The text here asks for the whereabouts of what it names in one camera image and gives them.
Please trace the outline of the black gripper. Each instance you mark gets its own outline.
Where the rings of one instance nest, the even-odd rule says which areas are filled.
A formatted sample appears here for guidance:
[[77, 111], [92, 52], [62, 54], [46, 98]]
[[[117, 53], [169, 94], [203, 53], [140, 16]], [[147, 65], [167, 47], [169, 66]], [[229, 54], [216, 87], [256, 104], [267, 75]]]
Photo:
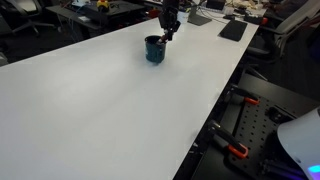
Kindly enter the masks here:
[[163, 28], [163, 39], [171, 41], [181, 23], [177, 20], [179, 0], [163, 0], [162, 11], [158, 15], [160, 26]]

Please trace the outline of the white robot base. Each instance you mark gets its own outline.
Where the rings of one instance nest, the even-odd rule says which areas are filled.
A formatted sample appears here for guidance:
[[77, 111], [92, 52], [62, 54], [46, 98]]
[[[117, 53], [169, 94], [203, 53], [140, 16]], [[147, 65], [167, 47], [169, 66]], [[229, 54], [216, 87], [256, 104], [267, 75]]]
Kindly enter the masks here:
[[280, 144], [309, 180], [320, 180], [320, 108], [282, 123]]

